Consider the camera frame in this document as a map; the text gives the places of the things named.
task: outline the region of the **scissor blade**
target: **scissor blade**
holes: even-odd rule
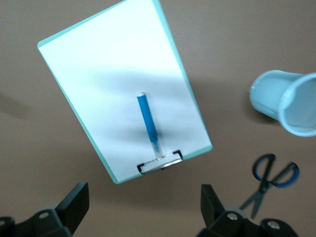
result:
[[[244,210],[246,207],[248,207],[259,195],[258,192],[255,192],[241,207],[239,208],[240,210]]]
[[[251,213],[251,218],[254,219],[258,213],[259,207],[261,205],[262,202],[262,198],[263,198],[263,194],[260,194],[257,196],[254,207],[252,209],[252,213]]]

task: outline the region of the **plastic cup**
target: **plastic cup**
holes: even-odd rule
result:
[[[316,73],[265,72],[252,84],[250,102],[290,133],[316,136]]]

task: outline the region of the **blue marker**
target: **blue marker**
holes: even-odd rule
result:
[[[137,96],[137,99],[138,99],[138,103],[139,103],[140,109],[141,109],[142,114],[143,114],[143,118],[145,121],[145,125],[146,125],[149,139],[152,143],[156,157],[159,158],[159,157],[161,157],[162,153],[161,153],[161,150],[159,148],[158,134],[156,131],[156,127],[155,127],[155,124],[153,121],[152,114],[151,114],[150,109],[149,109],[146,94],[144,92],[142,92],[139,96]]]

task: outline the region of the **screw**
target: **screw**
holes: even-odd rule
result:
[[[272,229],[277,229],[277,230],[280,229],[280,225],[279,225],[277,222],[275,222],[275,221],[269,221],[269,222],[268,222],[268,225],[269,225]]]
[[[236,221],[238,219],[238,216],[235,213],[228,213],[227,217],[231,219],[232,221]]]
[[[40,219],[44,219],[44,218],[46,218],[47,216],[49,216],[49,213],[48,213],[48,212],[43,212],[42,214],[39,215],[39,218],[40,218]]]

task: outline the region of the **scissors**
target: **scissors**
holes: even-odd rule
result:
[[[261,178],[258,175],[258,166],[266,161],[268,161],[268,164],[266,166],[266,170],[264,172],[263,178]],[[270,170],[272,168],[272,165],[274,163],[274,161],[276,160],[276,156],[273,154],[269,154],[269,155],[264,155],[262,157],[260,157],[253,165],[252,167],[252,174],[253,176],[255,176],[255,178],[259,181],[261,181],[261,184],[259,186],[258,191],[256,191],[241,207],[240,210],[244,210],[246,207],[248,207],[253,201],[255,202],[254,207],[252,209],[252,213],[251,213],[251,218],[254,219],[255,216],[257,215],[257,212],[259,210],[260,204],[262,202],[263,196],[266,193],[266,191],[273,185],[276,186],[277,188],[285,188],[288,187],[292,184],[295,183],[295,181],[297,180],[298,176],[299,176],[299,168],[298,166],[291,162],[286,168],[284,168],[284,170],[282,170],[273,180],[268,181],[268,175],[270,173]],[[292,177],[287,180],[286,182],[283,183],[278,183],[280,179],[282,179],[286,174],[288,174],[289,172],[293,171],[293,175]]]

